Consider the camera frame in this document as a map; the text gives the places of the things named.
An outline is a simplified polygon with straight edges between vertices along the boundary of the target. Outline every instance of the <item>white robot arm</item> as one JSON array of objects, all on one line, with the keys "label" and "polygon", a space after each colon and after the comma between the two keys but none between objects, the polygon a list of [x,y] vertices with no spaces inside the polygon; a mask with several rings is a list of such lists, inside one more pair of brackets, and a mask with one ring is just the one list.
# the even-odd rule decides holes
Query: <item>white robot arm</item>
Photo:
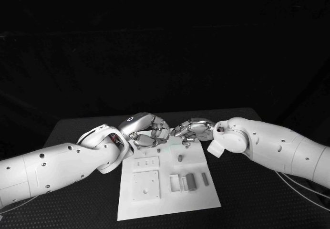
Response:
[{"label": "white robot arm", "polygon": [[330,148],[282,126],[239,117],[217,123],[193,118],[172,129],[171,136],[181,137],[185,147],[195,137],[211,140],[207,151],[216,157],[224,149],[242,153],[266,168],[330,188]]},{"label": "white robot arm", "polygon": [[[64,143],[0,161],[0,209],[80,181],[95,169],[103,174],[112,171],[132,155],[126,136],[148,126],[151,137],[135,135],[131,140],[139,147],[154,147],[168,139],[168,125],[152,114],[138,113],[120,123],[119,130],[103,124],[80,136],[76,144]],[[162,128],[167,139],[157,138]]]}]

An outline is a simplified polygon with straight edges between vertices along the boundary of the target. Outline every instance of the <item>white cable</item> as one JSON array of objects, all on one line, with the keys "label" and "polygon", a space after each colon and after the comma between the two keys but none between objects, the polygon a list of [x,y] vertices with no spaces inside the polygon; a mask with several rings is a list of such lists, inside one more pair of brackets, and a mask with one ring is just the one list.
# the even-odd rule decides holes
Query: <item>white cable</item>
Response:
[{"label": "white cable", "polygon": [[[280,175],[278,174],[278,172],[275,171],[278,177],[282,179],[282,181],[286,183],[286,181],[283,180],[283,178],[280,177]],[[295,189],[293,191],[309,201],[312,202],[318,207],[321,207],[324,210],[330,211],[328,208],[322,207],[321,205],[318,205],[311,199],[308,199]]]},{"label": "white cable", "polygon": [[285,173],[280,173],[296,185],[299,185],[302,188],[305,188],[306,190],[309,190],[311,192],[316,193],[318,195],[324,196],[327,199],[330,199],[328,196],[325,196],[324,194],[318,193],[316,191],[314,191],[312,189],[309,189],[308,187],[305,187],[303,185],[301,185],[296,181],[293,181],[288,175]]},{"label": "white cable", "polygon": [[24,204],[27,204],[27,203],[28,203],[31,200],[34,200],[37,197],[38,197],[38,196],[34,196],[34,197],[33,197],[31,199],[28,199],[22,204],[20,204],[17,207],[14,207],[14,208],[11,208],[11,209],[8,209],[8,210],[0,212],[0,214],[2,214],[2,213],[5,213],[5,212],[14,210],[15,208],[21,207]]}]

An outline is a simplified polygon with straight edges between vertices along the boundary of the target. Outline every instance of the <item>metallic robot hand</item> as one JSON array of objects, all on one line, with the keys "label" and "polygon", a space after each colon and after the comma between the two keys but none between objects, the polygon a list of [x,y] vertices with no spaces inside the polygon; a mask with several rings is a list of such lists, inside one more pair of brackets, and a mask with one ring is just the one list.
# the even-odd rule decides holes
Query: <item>metallic robot hand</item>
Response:
[{"label": "metallic robot hand", "polygon": [[[151,137],[146,135],[138,135],[136,132],[146,129],[151,126]],[[158,138],[161,130],[165,130],[164,137]],[[164,144],[169,138],[169,127],[162,118],[155,115],[141,112],[129,117],[118,126],[118,130],[123,135],[126,141],[133,141],[136,148],[151,148],[158,144]]]},{"label": "metallic robot hand", "polygon": [[197,138],[200,141],[213,140],[211,130],[214,122],[206,118],[191,118],[181,123],[171,131],[169,135],[181,138],[181,144],[190,146]]}]

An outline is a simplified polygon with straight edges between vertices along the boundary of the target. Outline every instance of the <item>dark background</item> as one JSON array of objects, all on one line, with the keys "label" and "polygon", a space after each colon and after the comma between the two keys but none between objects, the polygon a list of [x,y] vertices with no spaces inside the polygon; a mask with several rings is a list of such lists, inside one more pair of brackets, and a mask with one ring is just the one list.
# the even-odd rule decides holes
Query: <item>dark background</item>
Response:
[{"label": "dark background", "polygon": [[64,118],[234,107],[330,144],[328,0],[108,4],[1,7],[1,157]]}]

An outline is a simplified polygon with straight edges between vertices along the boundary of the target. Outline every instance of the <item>table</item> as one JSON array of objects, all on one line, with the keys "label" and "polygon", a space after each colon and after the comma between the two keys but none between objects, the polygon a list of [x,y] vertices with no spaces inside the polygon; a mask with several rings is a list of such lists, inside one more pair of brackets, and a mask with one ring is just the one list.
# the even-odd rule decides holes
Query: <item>table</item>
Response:
[{"label": "table", "polygon": [[[131,115],[60,120],[44,147],[76,143],[80,135],[92,128],[103,123],[118,126]],[[203,117],[214,122],[231,117],[260,120],[250,108],[155,115],[171,128],[191,117]],[[330,228],[328,212],[289,189],[275,172],[242,154],[224,151],[220,158],[216,158],[206,151],[208,144],[201,142],[220,208],[116,221],[119,165],[108,174],[95,170],[80,182],[38,196],[20,208],[4,213],[1,228]],[[296,189],[319,203],[315,194]]]}]

